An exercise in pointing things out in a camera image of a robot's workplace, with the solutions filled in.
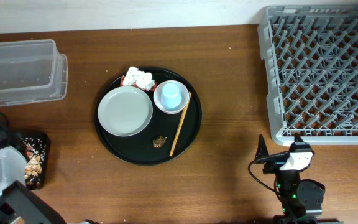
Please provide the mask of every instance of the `red wrapper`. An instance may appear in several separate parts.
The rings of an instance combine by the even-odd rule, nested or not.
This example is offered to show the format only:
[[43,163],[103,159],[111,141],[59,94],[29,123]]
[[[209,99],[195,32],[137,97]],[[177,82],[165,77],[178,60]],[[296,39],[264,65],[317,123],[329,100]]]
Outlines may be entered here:
[[[123,75],[123,76],[121,77],[121,82],[120,82],[119,86],[124,86],[124,85],[123,85],[123,83],[124,83],[124,78],[125,78],[125,75]],[[133,84],[132,86],[133,86],[133,87],[136,87],[136,88],[140,88],[140,87],[137,86],[136,84]],[[154,86],[153,86],[150,90],[146,90],[146,89],[143,89],[143,88],[140,88],[140,89],[143,90],[143,91],[154,91],[154,90],[156,89],[156,87],[157,87],[157,82],[155,82]]]

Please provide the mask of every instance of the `dish rack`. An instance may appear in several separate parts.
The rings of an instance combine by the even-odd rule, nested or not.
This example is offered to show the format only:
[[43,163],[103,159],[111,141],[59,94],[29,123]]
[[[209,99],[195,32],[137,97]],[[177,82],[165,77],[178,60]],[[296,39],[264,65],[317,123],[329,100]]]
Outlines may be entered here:
[[271,6],[258,35],[273,141],[358,144],[358,6]]

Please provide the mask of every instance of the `brown tabletop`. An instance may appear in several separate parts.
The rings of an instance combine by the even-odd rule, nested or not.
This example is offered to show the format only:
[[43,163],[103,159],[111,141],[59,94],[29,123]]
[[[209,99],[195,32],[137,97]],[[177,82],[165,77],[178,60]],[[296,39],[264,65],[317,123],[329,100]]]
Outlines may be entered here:
[[[35,193],[68,222],[253,223],[282,213],[248,174],[258,135],[270,153],[267,79],[257,26],[0,34],[0,42],[53,39],[68,58],[64,100],[0,108],[13,128],[52,140],[45,186]],[[201,130],[180,157],[159,166],[121,161],[101,144],[94,109],[101,87],[130,66],[173,70],[196,89]],[[326,186],[321,218],[358,223],[358,146],[314,146],[302,179]],[[273,185],[274,176],[262,175]]]

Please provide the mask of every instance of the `white bowl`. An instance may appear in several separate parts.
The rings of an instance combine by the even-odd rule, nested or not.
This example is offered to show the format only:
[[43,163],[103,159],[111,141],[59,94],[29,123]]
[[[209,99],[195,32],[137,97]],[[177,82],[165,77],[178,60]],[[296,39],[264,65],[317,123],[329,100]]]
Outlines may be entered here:
[[[163,106],[163,104],[161,104],[162,88],[167,83],[174,83],[174,84],[178,85],[179,91],[180,91],[180,94],[181,94],[181,102],[180,102],[180,104],[177,107],[174,107],[172,109],[165,108]],[[182,84],[181,82],[174,81],[174,80],[168,80],[168,81],[160,83],[156,87],[156,89],[154,91],[153,99],[154,99],[155,105],[160,110],[162,110],[164,113],[166,113],[166,114],[177,114],[177,113],[181,112],[184,109],[184,107],[186,106],[187,102],[189,101],[189,91],[187,90],[186,86],[184,84]]]
[[150,122],[153,104],[143,91],[131,86],[115,88],[100,101],[100,125],[115,136],[132,136],[141,132]]

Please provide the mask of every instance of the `white tissue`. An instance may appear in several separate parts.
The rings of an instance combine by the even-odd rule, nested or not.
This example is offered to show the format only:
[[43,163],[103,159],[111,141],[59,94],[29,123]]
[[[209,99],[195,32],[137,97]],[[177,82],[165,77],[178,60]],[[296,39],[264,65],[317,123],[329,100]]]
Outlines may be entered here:
[[153,76],[150,72],[145,73],[143,71],[139,71],[136,67],[131,67],[128,69],[122,85],[132,86],[135,83],[139,88],[146,90],[150,90],[155,85],[155,81],[153,80]]

